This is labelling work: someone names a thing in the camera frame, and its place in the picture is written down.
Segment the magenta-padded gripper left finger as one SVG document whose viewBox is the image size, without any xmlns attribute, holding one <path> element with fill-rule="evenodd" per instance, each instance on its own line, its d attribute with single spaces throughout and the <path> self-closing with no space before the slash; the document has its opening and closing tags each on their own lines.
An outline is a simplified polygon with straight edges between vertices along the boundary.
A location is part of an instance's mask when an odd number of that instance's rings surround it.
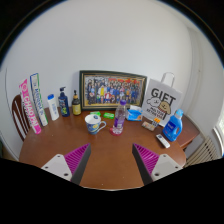
<svg viewBox="0 0 224 224">
<path fill-rule="evenodd" d="M 79 185 L 91 154 L 91 144 L 85 144 L 66 155 L 56 154 L 42 169 Z"/>
</svg>

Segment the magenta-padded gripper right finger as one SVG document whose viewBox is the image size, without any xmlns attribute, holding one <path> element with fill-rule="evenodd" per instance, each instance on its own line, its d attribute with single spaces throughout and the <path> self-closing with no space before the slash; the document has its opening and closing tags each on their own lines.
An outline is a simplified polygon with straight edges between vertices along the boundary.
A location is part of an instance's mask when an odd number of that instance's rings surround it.
<svg viewBox="0 0 224 224">
<path fill-rule="evenodd" d="M 136 143 L 132 146 L 132 153 L 145 185 L 182 169 L 168 154 L 158 155 Z"/>
</svg>

